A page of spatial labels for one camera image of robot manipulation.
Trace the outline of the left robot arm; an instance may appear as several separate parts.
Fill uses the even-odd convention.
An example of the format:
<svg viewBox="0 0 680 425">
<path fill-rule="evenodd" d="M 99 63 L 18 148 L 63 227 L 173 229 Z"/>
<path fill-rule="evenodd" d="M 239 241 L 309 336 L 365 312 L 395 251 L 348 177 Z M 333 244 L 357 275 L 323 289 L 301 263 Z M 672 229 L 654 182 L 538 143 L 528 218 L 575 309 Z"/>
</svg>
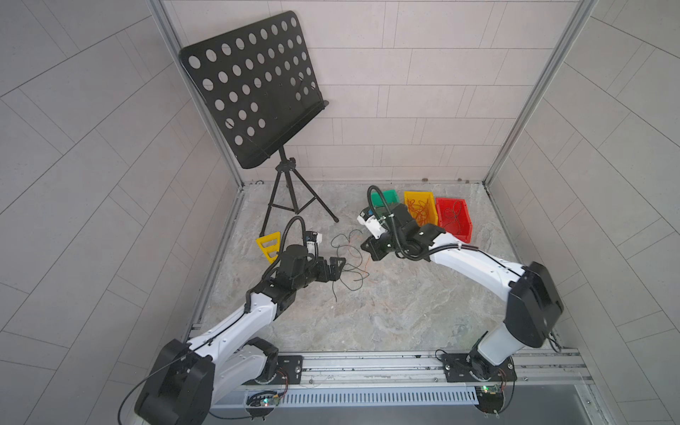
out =
<svg viewBox="0 0 680 425">
<path fill-rule="evenodd" d="M 278 350 L 259 338 L 311 283 L 334 283 L 343 274 L 343 257 L 324 259 L 307 246 L 280 239 L 274 262 L 250 288 L 242 306 L 188 342 L 174 339 L 159 352 L 150 374 L 136 386 L 135 414 L 149 424 L 200 424 L 214 405 L 252 380 L 269 382 L 277 373 Z"/>
</svg>

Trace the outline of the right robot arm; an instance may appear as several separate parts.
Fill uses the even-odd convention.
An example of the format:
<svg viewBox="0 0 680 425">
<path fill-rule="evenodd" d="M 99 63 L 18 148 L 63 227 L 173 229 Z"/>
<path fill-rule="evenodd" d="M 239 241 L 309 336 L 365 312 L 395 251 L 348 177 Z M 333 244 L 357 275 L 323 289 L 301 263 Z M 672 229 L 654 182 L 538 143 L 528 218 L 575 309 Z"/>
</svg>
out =
<svg viewBox="0 0 680 425">
<path fill-rule="evenodd" d="M 358 222 L 371 234 L 361 249 L 372 260 L 395 253 L 404 260 L 426 260 L 448 267 L 506 303 L 503 322 L 478 339 L 458 369 L 487 382 L 516 352 L 525 347 L 540 348 L 551 339 L 564 305 L 544 265 L 533 261 L 524 266 L 503 260 L 437 225 L 420 226 L 406 205 L 387 202 L 375 185 L 368 187 L 367 200 L 368 207 L 361 211 Z"/>
</svg>

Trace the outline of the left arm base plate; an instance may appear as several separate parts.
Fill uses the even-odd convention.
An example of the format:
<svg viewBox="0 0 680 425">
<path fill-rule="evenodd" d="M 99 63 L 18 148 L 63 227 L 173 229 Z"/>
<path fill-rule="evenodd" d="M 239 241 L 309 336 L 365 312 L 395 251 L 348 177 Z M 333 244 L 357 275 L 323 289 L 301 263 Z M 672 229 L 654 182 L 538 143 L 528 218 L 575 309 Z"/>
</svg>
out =
<svg viewBox="0 0 680 425">
<path fill-rule="evenodd" d="M 277 362 L 266 364 L 263 375 L 248 381 L 248 385 L 291 385 L 300 384 L 304 357 L 301 355 L 279 355 Z"/>
</svg>

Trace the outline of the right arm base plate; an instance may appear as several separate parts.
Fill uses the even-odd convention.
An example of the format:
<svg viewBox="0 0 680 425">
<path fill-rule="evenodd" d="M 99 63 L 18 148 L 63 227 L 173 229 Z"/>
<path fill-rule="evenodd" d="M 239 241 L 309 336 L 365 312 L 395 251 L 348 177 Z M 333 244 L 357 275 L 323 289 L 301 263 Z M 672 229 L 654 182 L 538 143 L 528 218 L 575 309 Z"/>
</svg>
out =
<svg viewBox="0 0 680 425">
<path fill-rule="evenodd" d="M 482 357 L 468 353 L 449 353 L 439 351 L 435 355 L 442 363 L 446 382 L 453 383 L 498 383 L 508 384 L 517 380 L 515 363 L 511 357 L 499 366 L 494 366 Z"/>
</svg>

